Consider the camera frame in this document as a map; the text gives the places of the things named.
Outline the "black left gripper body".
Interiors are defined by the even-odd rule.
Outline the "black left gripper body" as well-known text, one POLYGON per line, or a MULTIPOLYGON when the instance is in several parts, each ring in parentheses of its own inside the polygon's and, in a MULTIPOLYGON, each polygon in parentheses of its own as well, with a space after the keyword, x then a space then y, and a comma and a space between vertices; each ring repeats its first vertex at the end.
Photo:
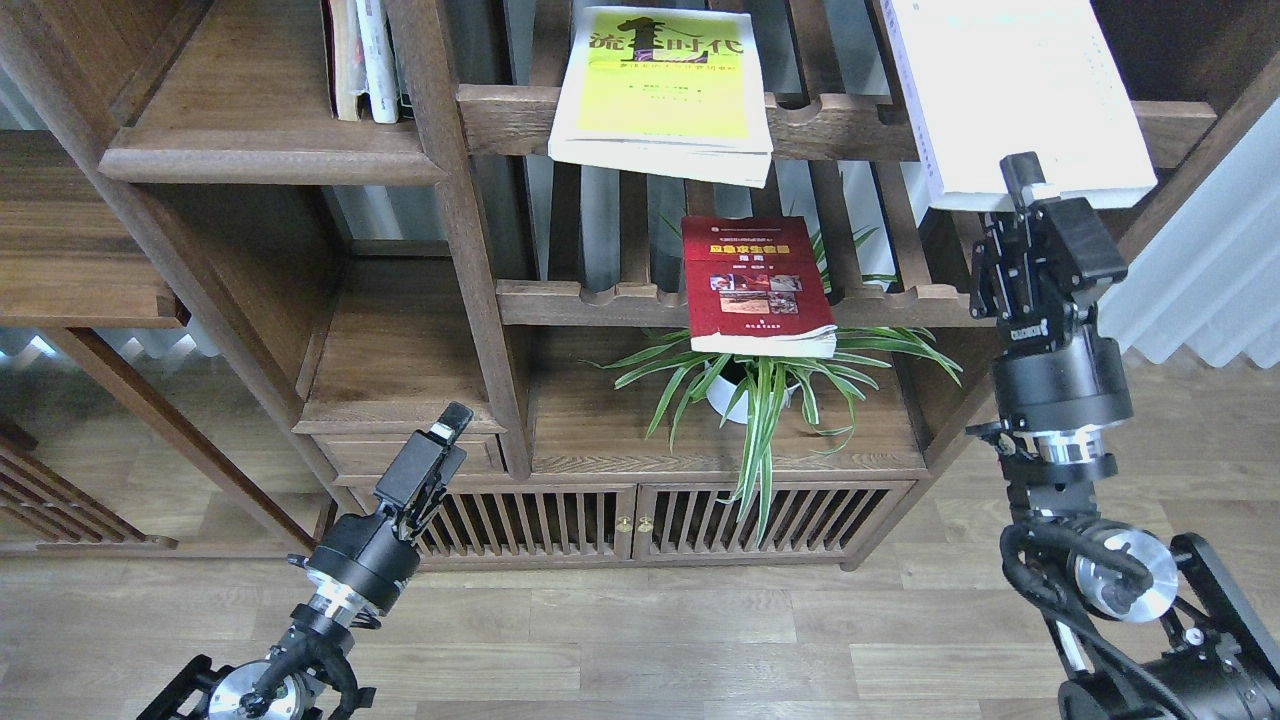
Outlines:
POLYGON ((288 562, 308 571, 319 588, 326 582, 346 585, 357 606, 385 615, 399 598, 421 562, 415 534, 415 512, 346 514, 325 534, 310 557, 297 553, 288 562))

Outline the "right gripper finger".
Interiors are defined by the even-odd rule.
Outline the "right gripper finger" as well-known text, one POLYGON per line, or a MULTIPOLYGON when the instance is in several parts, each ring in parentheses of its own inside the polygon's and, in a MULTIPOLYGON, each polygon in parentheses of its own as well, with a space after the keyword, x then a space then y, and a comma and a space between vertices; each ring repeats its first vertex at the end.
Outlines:
POLYGON ((1004 240, 1010 215, 988 215, 984 237, 974 242, 972 255, 970 314, 973 316, 1010 316, 1009 264, 1004 258, 1004 240))
POLYGON ((1014 311, 1033 311, 1055 290, 1078 307, 1097 304, 1128 273, 1112 236, 1087 199, 1062 199, 1036 152, 1000 161, 1014 214, 1001 220, 1001 279, 1014 311))

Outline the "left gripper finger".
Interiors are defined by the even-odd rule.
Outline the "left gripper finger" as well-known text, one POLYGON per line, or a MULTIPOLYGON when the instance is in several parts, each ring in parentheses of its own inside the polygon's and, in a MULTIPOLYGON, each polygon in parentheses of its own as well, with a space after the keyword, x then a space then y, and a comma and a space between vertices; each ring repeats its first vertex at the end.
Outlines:
POLYGON ((416 496, 439 459, 445 455, 467 456, 457 441, 472 418, 470 407, 452 402, 429 430, 412 433, 375 487, 381 512, 415 512, 416 496), (406 451, 415 454, 412 462, 406 462, 406 451))
POLYGON ((460 470, 466 455, 445 455, 439 459, 436 465, 429 471, 428 477, 424 479, 422 488, 415 500, 415 534, 422 536, 434 518, 435 512, 439 510, 443 498, 448 491, 447 486, 454 474, 460 470))

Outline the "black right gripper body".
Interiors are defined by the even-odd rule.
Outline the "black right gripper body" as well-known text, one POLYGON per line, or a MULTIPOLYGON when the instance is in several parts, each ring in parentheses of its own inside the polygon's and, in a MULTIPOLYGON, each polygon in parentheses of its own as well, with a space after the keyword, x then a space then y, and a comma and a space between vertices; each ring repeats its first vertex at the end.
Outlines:
POLYGON ((1098 332, 1097 304, 1078 307, 1050 290, 1037 310, 992 318, 1002 343, 992 363, 998 420, 969 434, 1087 434, 1132 418, 1120 350, 1098 332))

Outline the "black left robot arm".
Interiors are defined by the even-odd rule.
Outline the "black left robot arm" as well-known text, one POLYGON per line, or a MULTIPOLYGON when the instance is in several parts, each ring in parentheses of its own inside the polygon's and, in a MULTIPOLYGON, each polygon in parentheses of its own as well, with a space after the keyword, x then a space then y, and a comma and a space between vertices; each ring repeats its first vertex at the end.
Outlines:
POLYGON ((417 542, 445 497, 466 454, 457 441, 472 411, 449 404, 429 430, 412 433, 375 488, 378 507, 346 514, 310 556, 291 555, 315 585, 268 657, 214 667, 193 657, 143 710, 145 719, 179 719, 195 700, 192 719, 317 719, 316 698, 339 693, 334 719, 372 703, 375 691, 358 684, 346 655, 356 626, 376 629, 419 568, 417 542))

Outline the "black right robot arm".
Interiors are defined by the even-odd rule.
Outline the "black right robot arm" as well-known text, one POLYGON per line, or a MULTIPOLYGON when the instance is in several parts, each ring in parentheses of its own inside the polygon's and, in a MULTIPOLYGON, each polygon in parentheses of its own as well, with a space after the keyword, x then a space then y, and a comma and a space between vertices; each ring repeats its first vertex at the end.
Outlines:
POLYGON ((1275 719, 1277 644, 1199 536, 1164 543, 1102 516, 1117 462, 1103 433, 1133 414, 1102 293, 1126 277, 1084 199, 1062 199, 1033 152, 1000 163, 1012 200, 972 258, 972 314, 997 322, 995 447, 1011 521, 1004 575, 1044 619, 1068 679, 1065 719, 1275 719))

